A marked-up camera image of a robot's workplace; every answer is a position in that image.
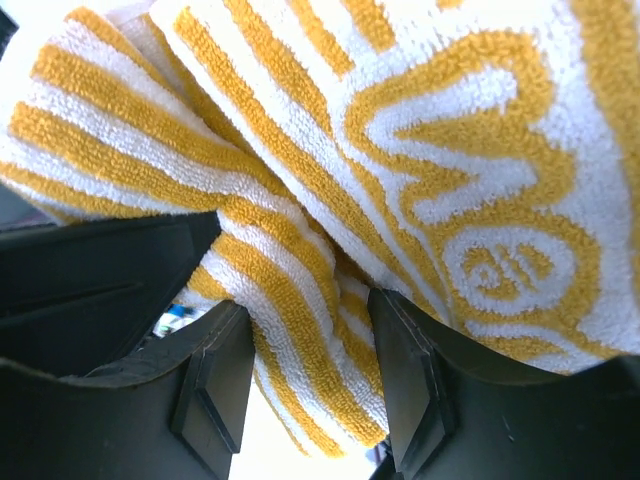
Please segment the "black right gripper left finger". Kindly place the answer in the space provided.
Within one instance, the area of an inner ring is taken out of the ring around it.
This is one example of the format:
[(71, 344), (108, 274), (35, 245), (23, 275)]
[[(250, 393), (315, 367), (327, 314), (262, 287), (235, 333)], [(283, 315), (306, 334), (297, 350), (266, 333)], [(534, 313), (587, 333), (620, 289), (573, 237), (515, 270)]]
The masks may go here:
[(1, 363), (5, 479), (225, 479), (253, 369), (246, 309), (225, 301), (84, 377)]

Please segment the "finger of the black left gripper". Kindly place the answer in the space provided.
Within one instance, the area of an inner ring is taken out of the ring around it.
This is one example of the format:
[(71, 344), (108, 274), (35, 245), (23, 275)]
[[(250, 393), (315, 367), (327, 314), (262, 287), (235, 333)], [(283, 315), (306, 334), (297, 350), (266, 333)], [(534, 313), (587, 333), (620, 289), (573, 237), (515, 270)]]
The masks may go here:
[(1, 235), (1, 356), (85, 375), (139, 345), (221, 228), (213, 212)]

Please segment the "yellow white striped towel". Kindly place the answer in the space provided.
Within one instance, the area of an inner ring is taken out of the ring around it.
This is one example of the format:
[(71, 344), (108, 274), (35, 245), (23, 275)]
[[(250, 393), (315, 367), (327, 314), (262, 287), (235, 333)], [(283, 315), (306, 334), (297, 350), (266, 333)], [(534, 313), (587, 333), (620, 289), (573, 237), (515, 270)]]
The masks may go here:
[(638, 352), (637, 2), (40, 15), (1, 61), (2, 183), (62, 224), (216, 212), (178, 300), (248, 310), (301, 452), (388, 433), (371, 285), (544, 370)]

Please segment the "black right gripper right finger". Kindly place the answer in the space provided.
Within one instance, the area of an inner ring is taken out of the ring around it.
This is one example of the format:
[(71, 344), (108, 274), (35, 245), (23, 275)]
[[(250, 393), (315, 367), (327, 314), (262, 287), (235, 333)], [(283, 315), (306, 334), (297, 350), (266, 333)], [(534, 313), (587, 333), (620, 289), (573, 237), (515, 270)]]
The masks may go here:
[(635, 479), (639, 360), (563, 376), (388, 290), (368, 296), (389, 425), (378, 479)]

